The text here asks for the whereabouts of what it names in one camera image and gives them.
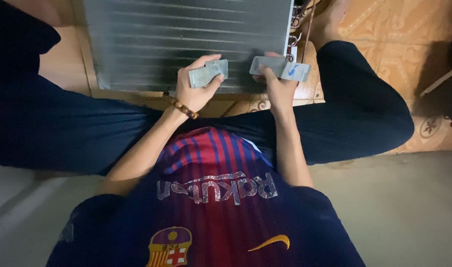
person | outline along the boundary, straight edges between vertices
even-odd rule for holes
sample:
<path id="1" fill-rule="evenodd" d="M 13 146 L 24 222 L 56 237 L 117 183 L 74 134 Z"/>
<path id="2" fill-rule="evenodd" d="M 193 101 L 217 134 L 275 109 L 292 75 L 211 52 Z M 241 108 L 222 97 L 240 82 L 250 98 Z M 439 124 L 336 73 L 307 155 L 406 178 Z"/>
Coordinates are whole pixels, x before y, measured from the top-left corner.
<path id="1" fill-rule="evenodd" d="M 375 155 L 414 124 L 400 95 L 337 27 L 347 0 L 314 18 L 326 103 L 293 107 L 296 82 L 262 68 L 271 108 L 191 120 L 222 77 L 161 112 L 64 91 L 38 75 L 52 27 L 0 1 L 0 165 L 106 174 L 71 213 L 47 266 L 364 266 L 307 164 Z"/>

dark pants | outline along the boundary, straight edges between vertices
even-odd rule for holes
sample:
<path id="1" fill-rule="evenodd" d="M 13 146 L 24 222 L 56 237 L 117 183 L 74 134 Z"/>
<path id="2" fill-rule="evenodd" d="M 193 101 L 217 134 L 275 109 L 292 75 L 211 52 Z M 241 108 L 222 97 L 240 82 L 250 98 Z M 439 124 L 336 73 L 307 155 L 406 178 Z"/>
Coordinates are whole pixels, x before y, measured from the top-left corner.
<path id="1" fill-rule="evenodd" d="M 57 32 L 0 1 L 0 165 L 105 174 L 162 112 L 94 99 L 38 75 Z M 414 124 L 401 96 L 357 48 L 335 41 L 317 54 L 326 103 L 294 107 L 308 164 L 376 155 L 405 143 Z M 214 126 L 254 142 L 275 163 L 270 111 L 188 120 L 178 132 Z"/>

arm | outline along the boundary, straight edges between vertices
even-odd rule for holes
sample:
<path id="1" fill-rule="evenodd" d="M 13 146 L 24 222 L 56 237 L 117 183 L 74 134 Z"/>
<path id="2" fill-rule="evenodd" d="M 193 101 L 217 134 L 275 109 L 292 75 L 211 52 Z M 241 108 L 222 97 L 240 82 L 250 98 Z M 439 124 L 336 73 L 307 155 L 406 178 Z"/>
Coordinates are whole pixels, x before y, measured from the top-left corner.
<path id="1" fill-rule="evenodd" d="M 188 71 L 204 66 L 206 61 L 218 60 L 219 58 L 221 58 L 221 55 L 203 56 L 190 66 L 179 70 L 176 85 L 177 98 L 190 110 L 197 112 L 206 105 L 223 82 L 223 75 L 216 76 L 204 88 L 192 89 Z M 107 174 L 106 180 L 99 185 L 95 194 L 128 195 L 139 180 L 150 172 L 165 144 L 187 118 L 185 114 L 174 107 L 168 108 L 151 130 L 116 163 Z"/>
<path id="2" fill-rule="evenodd" d="M 269 53 L 266 56 L 278 55 Z M 290 186 L 313 187 L 293 113 L 293 95 L 297 82 L 278 80 L 268 67 L 262 66 L 261 70 L 267 81 L 270 111 L 275 119 L 279 173 Z"/>

blue marking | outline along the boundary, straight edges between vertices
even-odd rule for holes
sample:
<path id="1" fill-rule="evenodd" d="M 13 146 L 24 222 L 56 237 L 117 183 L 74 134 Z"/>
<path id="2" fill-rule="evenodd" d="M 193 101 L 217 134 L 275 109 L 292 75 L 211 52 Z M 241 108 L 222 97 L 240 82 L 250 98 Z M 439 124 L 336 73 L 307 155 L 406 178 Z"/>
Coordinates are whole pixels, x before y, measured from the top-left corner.
<path id="1" fill-rule="evenodd" d="M 295 65 L 295 66 L 293 66 L 293 69 L 292 69 L 291 71 L 288 72 L 288 76 L 292 76 L 293 73 L 295 72 L 295 68 L 298 67 L 298 66 L 299 66 L 298 64 Z"/>

foot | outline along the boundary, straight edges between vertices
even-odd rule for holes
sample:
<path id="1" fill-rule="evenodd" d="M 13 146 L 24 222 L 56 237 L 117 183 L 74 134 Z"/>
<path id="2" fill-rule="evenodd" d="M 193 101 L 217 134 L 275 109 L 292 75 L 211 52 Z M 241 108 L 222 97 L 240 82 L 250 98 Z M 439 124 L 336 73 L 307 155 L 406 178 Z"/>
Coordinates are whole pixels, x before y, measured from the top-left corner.
<path id="1" fill-rule="evenodd" d="M 317 50 L 329 41 L 341 40 L 341 37 L 338 34 L 338 25 L 343 21 L 346 15 L 349 2 L 350 0 L 331 0 L 323 13 L 318 14 L 313 18 L 310 29 L 310 41 Z M 303 25 L 302 31 L 303 34 L 306 35 L 308 23 Z"/>

